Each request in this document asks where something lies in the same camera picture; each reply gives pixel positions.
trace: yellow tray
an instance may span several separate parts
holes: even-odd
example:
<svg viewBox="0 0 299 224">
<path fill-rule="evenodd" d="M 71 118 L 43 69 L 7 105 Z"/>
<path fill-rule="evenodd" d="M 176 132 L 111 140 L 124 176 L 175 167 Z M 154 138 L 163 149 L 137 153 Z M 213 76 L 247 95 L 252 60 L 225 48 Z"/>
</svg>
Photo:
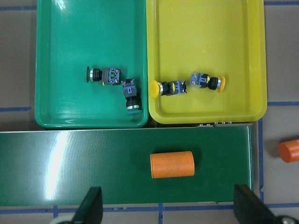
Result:
<svg viewBox="0 0 299 224">
<path fill-rule="evenodd" d="M 163 124 L 251 122 L 267 109 L 262 0 L 147 0 L 148 81 L 186 80 L 187 94 L 149 96 Z M 222 93 L 189 86 L 226 78 Z"/>
</svg>

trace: tray rim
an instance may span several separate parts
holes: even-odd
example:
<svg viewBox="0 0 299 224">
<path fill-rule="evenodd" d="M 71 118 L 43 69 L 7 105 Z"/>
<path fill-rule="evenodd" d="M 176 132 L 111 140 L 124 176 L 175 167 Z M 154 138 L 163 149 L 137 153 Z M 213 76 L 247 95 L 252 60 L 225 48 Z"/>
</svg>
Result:
<svg viewBox="0 0 299 224">
<path fill-rule="evenodd" d="M 150 80 L 158 74 L 158 53 L 159 51 L 155 46 L 155 38 L 157 37 L 157 31 L 155 30 L 156 23 L 158 21 L 158 13 L 157 13 L 157 2 L 159 0 L 147 0 L 147 47 L 148 47 L 148 85 L 150 84 Z M 231 116 L 219 116 L 223 117 L 223 119 L 216 120 L 210 117 L 201 117 L 200 114 L 197 116 L 176 116 L 176 117 L 167 117 L 164 114 L 172 114 L 172 113 L 164 113 L 161 114 L 158 112 L 159 108 L 156 107 L 157 99 L 153 99 L 149 97 L 149 113 L 152 118 L 161 123 L 161 124 L 192 124 L 192 123 L 214 123 L 214 122 L 222 122 L 222 121 L 232 121 L 232 122 L 253 122 L 257 121 L 264 116 L 267 110 L 267 84 L 266 84 L 266 48 L 265 48 L 265 27 L 264 27 L 264 6 L 263 0 L 252 0 L 255 4 L 257 4 L 258 8 L 256 9 L 259 17 L 258 26 L 259 31 L 259 54 L 260 54 L 260 72 L 261 72 L 261 107 L 259 110 L 253 115 L 243 115 L 235 116 L 233 119 Z"/>
</svg>

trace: blue tape line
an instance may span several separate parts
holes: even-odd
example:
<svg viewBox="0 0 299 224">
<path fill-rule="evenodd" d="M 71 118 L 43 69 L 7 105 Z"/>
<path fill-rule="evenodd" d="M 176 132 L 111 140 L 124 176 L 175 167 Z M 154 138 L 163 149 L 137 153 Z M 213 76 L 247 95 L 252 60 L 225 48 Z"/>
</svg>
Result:
<svg viewBox="0 0 299 224">
<path fill-rule="evenodd" d="M 164 211 L 200 211 L 200 210 L 231 210 L 233 205 L 202 205 L 202 206 L 174 206 L 164 207 Z"/>
<path fill-rule="evenodd" d="M 104 208 L 104 212 L 138 212 L 138 211 L 159 211 L 158 207 L 132 207 L 132 208 Z"/>
<path fill-rule="evenodd" d="M 159 220 L 158 220 L 158 224 L 163 224 L 163 211 L 164 211 L 163 203 L 159 203 Z"/>
<path fill-rule="evenodd" d="M 281 204 L 267 204 L 269 209 L 275 208 L 299 208 L 299 203 L 281 203 Z"/>
<path fill-rule="evenodd" d="M 278 203 L 267 204 L 268 208 L 299 208 L 299 203 Z M 159 211 L 159 223 L 163 223 L 164 211 L 195 211 L 195 210 L 233 210 L 233 205 L 199 205 L 199 206 L 172 206 L 164 207 L 162 203 L 158 207 L 132 207 L 132 208 L 104 208 L 104 212 L 139 212 L 139 211 Z M 54 217 L 58 213 L 75 213 L 77 209 L 59 209 L 53 206 L 53 209 L 15 209 L 0 210 L 0 215 L 9 214 L 32 214 L 32 213 L 53 213 Z"/>
<path fill-rule="evenodd" d="M 29 11 L 29 10 L 36 10 L 36 6 L 0 7 L 0 12 L 4 12 L 4 11 Z"/>
<path fill-rule="evenodd" d="M 31 106 L 26 107 L 0 107 L 0 112 L 19 112 L 19 111 L 30 111 Z"/>
<path fill-rule="evenodd" d="M 0 215 L 9 214 L 31 214 L 31 213 L 53 213 L 53 209 L 8 209 L 0 210 Z"/>
<path fill-rule="evenodd" d="M 58 217 L 58 206 L 57 205 L 54 205 L 53 206 L 53 213 L 54 213 L 54 218 Z"/>
<path fill-rule="evenodd" d="M 298 106 L 299 101 L 268 102 L 268 106 Z"/>
<path fill-rule="evenodd" d="M 299 5 L 299 1 L 265 1 L 265 6 L 292 6 Z"/>
<path fill-rule="evenodd" d="M 57 209 L 57 213 L 75 213 L 77 209 Z"/>
<path fill-rule="evenodd" d="M 258 169 L 259 169 L 259 193 L 263 202 L 263 119 L 258 121 Z"/>
</svg>

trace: green tray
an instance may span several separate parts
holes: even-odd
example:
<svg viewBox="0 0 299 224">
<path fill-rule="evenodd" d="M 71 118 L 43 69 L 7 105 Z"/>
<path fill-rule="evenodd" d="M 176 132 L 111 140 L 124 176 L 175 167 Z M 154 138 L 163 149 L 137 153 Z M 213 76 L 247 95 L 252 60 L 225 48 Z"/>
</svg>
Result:
<svg viewBox="0 0 299 224">
<path fill-rule="evenodd" d="M 148 119 L 145 0 L 37 1 L 36 121 L 45 128 L 142 127 Z M 121 85 L 86 82 L 87 66 L 135 78 L 141 109 Z"/>
</svg>

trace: orange plastic cylinder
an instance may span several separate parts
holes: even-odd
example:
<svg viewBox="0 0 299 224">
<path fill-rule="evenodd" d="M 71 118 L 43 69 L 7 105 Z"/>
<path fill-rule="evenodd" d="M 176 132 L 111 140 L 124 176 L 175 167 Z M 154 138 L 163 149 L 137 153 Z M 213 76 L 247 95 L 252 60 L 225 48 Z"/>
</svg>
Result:
<svg viewBox="0 0 299 224">
<path fill-rule="evenodd" d="M 299 161 L 299 139 L 280 143 L 278 151 L 285 162 Z"/>
<path fill-rule="evenodd" d="M 150 155 L 152 178 L 167 178 L 194 175 L 192 152 L 158 153 Z"/>
</svg>

